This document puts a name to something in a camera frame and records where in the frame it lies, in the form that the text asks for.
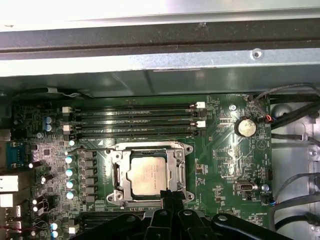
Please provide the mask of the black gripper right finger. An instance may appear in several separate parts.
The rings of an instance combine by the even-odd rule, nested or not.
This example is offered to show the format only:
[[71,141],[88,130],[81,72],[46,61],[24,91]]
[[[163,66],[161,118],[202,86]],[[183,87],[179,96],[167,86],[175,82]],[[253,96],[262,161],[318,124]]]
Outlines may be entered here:
[[227,213],[218,213],[211,220],[195,210],[185,209],[186,195],[173,191],[173,209],[188,240],[288,240],[289,238],[262,226]]

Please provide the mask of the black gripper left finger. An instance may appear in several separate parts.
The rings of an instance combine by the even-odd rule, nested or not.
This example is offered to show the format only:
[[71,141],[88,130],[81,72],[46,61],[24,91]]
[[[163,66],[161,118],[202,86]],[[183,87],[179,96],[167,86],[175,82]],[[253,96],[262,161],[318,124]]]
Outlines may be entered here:
[[173,193],[160,191],[161,209],[152,217],[141,219],[125,213],[90,230],[73,236],[73,240],[170,240],[173,222]]

